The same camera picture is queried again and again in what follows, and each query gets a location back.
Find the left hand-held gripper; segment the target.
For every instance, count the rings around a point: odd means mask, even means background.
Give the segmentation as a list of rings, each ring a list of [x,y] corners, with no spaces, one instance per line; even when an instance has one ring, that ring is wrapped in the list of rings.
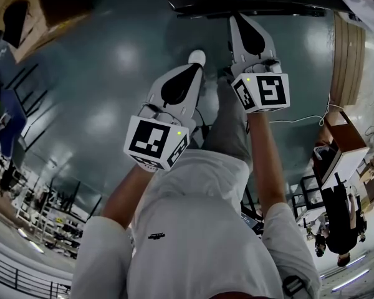
[[[154,81],[139,113],[130,118],[123,148],[141,168],[169,171],[188,147],[202,78],[203,66],[191,63]]]

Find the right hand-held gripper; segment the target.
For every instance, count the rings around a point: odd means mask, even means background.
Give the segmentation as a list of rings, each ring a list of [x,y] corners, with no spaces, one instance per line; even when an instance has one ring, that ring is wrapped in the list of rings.
[[[229,18],[231,86],[246,113],[271,112],[290,107],[289,77],[282,71],[271,35],[239,12]]]

